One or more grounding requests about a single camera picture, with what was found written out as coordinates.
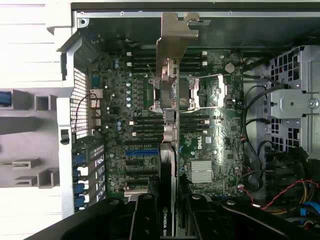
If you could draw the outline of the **silver finned chipset heatsink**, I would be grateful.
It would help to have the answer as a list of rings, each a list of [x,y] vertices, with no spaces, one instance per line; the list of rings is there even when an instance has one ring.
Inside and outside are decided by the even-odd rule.
[[[211,183],[213,181],[211,161],[191,161],[191,181],[194,184]]]

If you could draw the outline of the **blue expansion slot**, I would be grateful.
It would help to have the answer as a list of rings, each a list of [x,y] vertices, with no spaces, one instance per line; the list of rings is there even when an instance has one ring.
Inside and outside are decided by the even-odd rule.
[[[134,149],[134,150],[127,150],[125,155],[128,157],[135,157],[135,156],[157,156],[159,151],[157,149]]]

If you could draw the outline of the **green motherboard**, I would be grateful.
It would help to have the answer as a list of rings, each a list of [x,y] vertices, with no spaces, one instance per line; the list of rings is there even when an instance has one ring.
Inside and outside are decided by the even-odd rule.
[[[180,108],[182,115],[209,115],[209,119],[180,119],[182,121],[209,120],[209,124],[181,124],[180,126],[210,126],[205,130],[181,131],[179,140],[178,175],[184,175],[191,182],[195,193],[224,198],[237,194],[236,184],[242,174],[241,158],[244,141],[242,128],[243,68],[242,57],[230,50],[191,49],[187,52],[202,52],[201,72],[180,73],[181,76],[202,77],[223,74],[226,86],[224,106],[206,108],[207,83],[199,85],[200,108],[194,111]],[[124,197],[125,190],[147,191],[147,186],[127,186],[127,180],[149,180],[160,175],[160,144],[164,130],[133,130],[136,126],[164,126],[164,124],[129,125],[133,117],[162,115],[163,112],[149,110],[152,96],[148,80],[153,79],[155,68],[147,65],[149,72],[133,73],[126,63],[133,62],[131,52],[102,53],[88,67],[92,84],[92,108],[96,127],[102,130],[106,152],[106,192],[108,196]],[[232,63],[233,73],[227,73],[225,66]],[[157,143],[158,155],[126,156],[127,143]],[[213,179],[209,183],[192,183],[191,161],[211,161]],[[127,170],[149,170],[149,175],[127,175]]]

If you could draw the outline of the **RAM slot white latches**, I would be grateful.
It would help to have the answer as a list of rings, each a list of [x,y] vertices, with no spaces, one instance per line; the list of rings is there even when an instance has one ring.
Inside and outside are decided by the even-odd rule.
[[[142,57],[142,56],[149,56],[149,57],[155,57],[156,56],[156,51],[155,50],[141,50],[141,51],[131,51],[131,56],[132,57]],[[192,52],[192,51],[187,51],[184,53],[183,57],[194,57],[198,58],[202,56],[202,52]]]
[[[147,65],[149,65],[151,68],[156,67],[155,62],[127,62],[127,67],[133,67],[133,68],[146,68]],[[179,64],[181,68],[202,68],[202,62],[181,62]]]
[[[136,121],[129,121],[129,125],[148,125],[148,124],[155,124],[155,125],[163,125],[165,122],[163,120],[136,120]],[[209,120],[190,120],[190,121],[182,121],[181,124],[204,124],[208,125],[210,123]]]

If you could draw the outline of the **CPU socket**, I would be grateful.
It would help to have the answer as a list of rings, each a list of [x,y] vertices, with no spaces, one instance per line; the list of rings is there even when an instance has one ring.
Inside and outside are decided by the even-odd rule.
[[[187,111],[195,111],[200,108],[200,98],[198,96],[199,80],[190,75],[183,75],[179,78],[178,93],[176,93],[176,81],[169,80],[162,82],[159,78],[150,78],[147,86],[151,88],[152,96],[149,110],[161,113],[163,109],[173,109],[176,107],[176,95],[179,97],[179,107]]]

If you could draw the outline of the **metal socket cover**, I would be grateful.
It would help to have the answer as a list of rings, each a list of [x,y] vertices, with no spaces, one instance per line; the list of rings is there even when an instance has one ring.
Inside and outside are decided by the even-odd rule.
[[[196,83],[207,83],[206,87],[206,108],[223,108],[224,99],[227,95],[227,87],[224,83],[224,76],[221,73],[193,77]]]

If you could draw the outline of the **metal disk bay cage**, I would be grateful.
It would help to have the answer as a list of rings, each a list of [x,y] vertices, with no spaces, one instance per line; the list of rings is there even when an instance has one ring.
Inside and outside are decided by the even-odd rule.
[[[286,85],[270,94],[270,140],[281,152],[301,147],[320,160],[320,45],[304,45],[270,62],[269,76]]]

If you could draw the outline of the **grey plastic parts rack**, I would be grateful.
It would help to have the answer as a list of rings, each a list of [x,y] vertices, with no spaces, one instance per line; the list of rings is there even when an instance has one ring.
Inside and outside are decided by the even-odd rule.
[[[59,167],[57,98],[60,88],[1,88],[0,188],[35,187],[43,171]]]

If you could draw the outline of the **hard disk in blue caddy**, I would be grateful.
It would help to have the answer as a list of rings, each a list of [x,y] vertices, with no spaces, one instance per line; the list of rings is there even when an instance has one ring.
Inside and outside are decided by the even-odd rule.
[[[0,107],[11,107],[12,94],[7,91],[0,91]]]

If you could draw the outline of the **open black PC case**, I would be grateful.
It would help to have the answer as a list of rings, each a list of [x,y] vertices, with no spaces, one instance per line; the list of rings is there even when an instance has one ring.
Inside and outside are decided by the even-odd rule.
[[[302,147],[280,151],[270,140],[270,94],[286,89],[269,76],[271,61],[300,46],[320,46],[320,1],[125,1],[69,3],[65,24],[50,27],[61,53],[62,91],[57,98],[62,216],[106,197],[106,145],[93,113],[89,65],[101,54],[156,51],[163,13],[199,15],[189,28],[198,38],[188,50],[229,50],[241,56],[242,172],[235,195],[245,195],[277,216],[316,199],[320,159]]]

